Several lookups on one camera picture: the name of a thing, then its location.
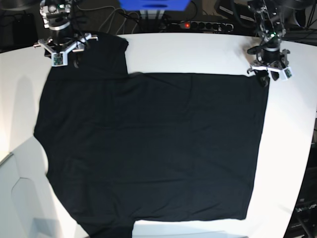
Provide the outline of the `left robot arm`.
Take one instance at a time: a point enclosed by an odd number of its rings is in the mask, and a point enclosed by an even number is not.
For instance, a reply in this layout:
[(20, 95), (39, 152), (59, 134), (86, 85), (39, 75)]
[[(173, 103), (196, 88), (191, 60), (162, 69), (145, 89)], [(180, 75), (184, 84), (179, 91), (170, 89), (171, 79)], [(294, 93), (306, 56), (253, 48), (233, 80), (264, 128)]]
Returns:
[(247, 54), (255, 56), (247, 72), (255, 73), (262, 87), (267, 87), (271, 79), (287, 80), (292, 72), (287, 58), (290, 51), (281, 49), (286, 33), (281, 7), (273, 0), (252, 0), (248, 8), (254, 13), (261, 42), (247, 50)]

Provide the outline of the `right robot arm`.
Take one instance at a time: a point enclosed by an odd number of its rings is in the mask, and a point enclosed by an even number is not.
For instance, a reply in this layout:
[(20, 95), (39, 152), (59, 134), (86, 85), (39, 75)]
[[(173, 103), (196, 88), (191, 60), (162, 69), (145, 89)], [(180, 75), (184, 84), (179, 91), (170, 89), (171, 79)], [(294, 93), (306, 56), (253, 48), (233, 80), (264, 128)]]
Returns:
[(80, 30), (77, 17), (72, 14), (75, 3), (74, 0), (40, 2), (40, 15), (50, 36), (46, 40), (39, 39), (33, 47), (45, 50), (45, 57), (51, 59), (52, 67), (68, 66), (73, 61), (78, 68), (83, 52), (90, 47), (89, 41), (99, 39), (97, 35)]

